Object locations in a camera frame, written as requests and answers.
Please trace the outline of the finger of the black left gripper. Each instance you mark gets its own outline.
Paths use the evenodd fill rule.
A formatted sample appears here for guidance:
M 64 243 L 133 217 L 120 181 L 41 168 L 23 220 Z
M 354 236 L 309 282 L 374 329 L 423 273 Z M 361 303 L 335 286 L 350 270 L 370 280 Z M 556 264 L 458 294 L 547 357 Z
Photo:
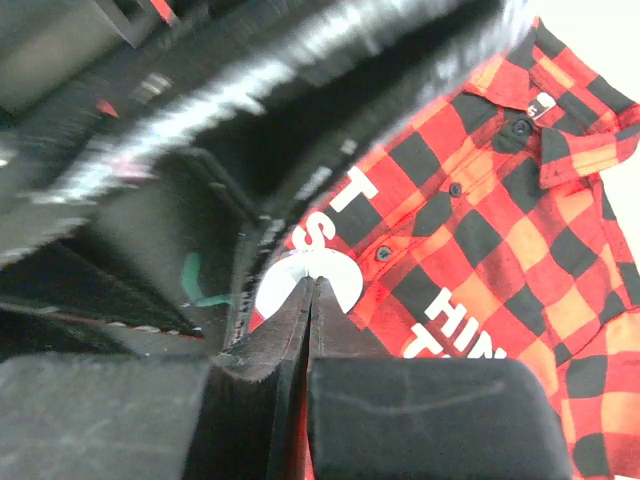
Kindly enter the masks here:
M 350 165 L 520 35 L 516 1 L 205 5 L 58 87 L 4 134 L 1 262 L 89 223 L 162 171 L 202 172 L 228 257 L 226 342 L 302 214 Z

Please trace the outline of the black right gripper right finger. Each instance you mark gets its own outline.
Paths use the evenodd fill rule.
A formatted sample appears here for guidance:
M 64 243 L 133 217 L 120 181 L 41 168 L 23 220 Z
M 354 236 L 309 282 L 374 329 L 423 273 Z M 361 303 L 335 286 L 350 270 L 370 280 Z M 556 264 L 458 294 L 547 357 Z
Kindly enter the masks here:
M 318 479 L 568 479 L 559 420 L 515 360 L 399 359 L 314 286 L 308 435 Z

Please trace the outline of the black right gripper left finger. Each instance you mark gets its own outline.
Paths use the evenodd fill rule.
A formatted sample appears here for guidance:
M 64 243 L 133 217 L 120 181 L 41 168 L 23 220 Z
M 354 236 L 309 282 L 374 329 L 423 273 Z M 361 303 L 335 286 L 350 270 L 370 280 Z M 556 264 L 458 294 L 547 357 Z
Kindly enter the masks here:
M 5 479 L 301 479 L 314 283 L 215 356 L 22 355 L 1 366 Z

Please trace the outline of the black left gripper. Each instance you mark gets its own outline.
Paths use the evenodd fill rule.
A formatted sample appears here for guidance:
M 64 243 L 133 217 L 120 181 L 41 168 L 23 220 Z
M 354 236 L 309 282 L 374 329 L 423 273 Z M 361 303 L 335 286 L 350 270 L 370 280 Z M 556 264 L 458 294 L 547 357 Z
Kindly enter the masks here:
M 170 31 L 142 1 L 3 2 L 2 193 L 51 180 L 95 129 L 201 80 L 232 8 L 176 1 L 182 23 Z M 5 267 L 2 310 L 100 348 L 102 323 L 223 348 L 239 179 L 239 148 L 199 135 L 69 238 Z

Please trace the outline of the red black plaid shirt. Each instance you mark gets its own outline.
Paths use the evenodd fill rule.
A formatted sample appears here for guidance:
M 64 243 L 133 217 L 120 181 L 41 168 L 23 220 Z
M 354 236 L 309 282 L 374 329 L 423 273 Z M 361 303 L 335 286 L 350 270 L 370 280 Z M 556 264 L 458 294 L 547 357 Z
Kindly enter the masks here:
M 353 259 L 346 315 L 395 356 L 525 363 L 574 477 L 635 479 L 639 275 L 601 174 L 638 143 L 637 103 L 535 21 L 354 165 L 280 259 Z

